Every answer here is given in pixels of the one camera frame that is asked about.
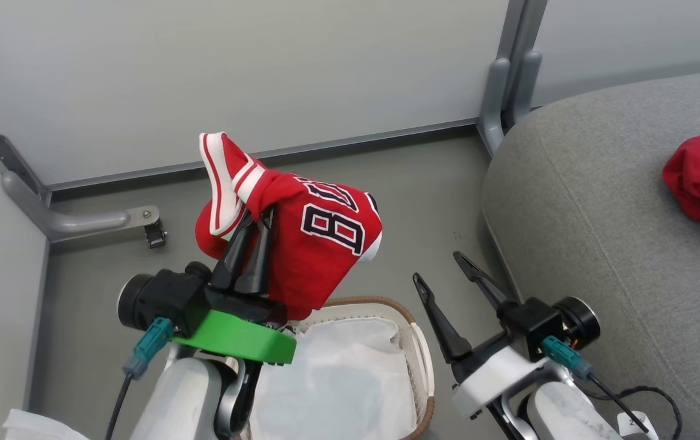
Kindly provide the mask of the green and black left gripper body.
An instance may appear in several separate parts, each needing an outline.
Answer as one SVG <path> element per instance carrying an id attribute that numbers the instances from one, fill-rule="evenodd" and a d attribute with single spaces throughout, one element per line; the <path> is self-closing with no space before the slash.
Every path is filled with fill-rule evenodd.
<path id="1" fill-rule="evenodd" d="M 267 298 L 205 288 L 208 314 L 190 337 L 173 342 L 216 356 L 284 365 L 292 363 L 296 340 L 281 329 L 288 307 Z"/>

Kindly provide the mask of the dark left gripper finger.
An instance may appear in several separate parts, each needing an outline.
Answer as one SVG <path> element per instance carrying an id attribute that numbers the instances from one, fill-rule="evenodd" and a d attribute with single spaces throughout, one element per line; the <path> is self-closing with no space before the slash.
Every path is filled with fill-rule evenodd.
<path id="1" fill-rule="evenodd" d="M 255 233 L 249 256 L 236 278 L 235 292 L 260 298 L 269 297 L 270 250 L 274 242 L 275 209 L 268 208 L 255 222 Z"/>
<path id="2" fill-rule="evenodd" d="M 236 280 L 241 275 L 247 259 L 249 259 L 250 243 L 256 235 L 258 227 L 252 214 L 245 211 L 241 222 L 231 236 L 224 254 L 217 262 L 211 276 L 211 286 L 219 290 L 233 289 Z"/>

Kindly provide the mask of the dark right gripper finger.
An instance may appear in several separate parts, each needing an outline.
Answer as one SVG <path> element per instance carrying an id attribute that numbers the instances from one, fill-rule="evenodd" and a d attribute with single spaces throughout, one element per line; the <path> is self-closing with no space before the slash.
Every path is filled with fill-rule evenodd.
<path id="1" fill-rule="evenodd" d="M 412 275 L 412 282 L 417 290 L 421 304 L 425 308 L 426 316 L 437 338 L 437 344 L 444 360 L 448 364 L 458 363 L 471 353 L 472 347 L 468 340 L 460 336 L 451 325 L 440 307 L 431 288 L 426 284 L 420 273 Z"/>
<path id="2" fill-rule="evenodd" d="M 504 304 L 515 304 L 517 299 L 504 292 L 490 275 L 485 273 L 475 262 L 471 261 L 464 253 L 455 251 L 453 257 L 459 265 L 460 270 L 464 273 L 468 281 L 473 282 L 483 293 L 484 297 L 489 301 L 490 306 L 495 311 Z"/>

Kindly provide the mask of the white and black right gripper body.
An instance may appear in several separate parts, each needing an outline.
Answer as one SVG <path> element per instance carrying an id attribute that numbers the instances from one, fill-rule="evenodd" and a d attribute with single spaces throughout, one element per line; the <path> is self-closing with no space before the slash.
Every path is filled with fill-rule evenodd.
<path id="1" fill-rule="evenodd" d="M 450 365 L 457 382 L 453 401 L 459 415 L 471 418 L 487 404 L 524 382 L 543 367 L 543 357 L 531 362 L 499 332 L 476 347 L 461 336 L 450 337 Z"/>

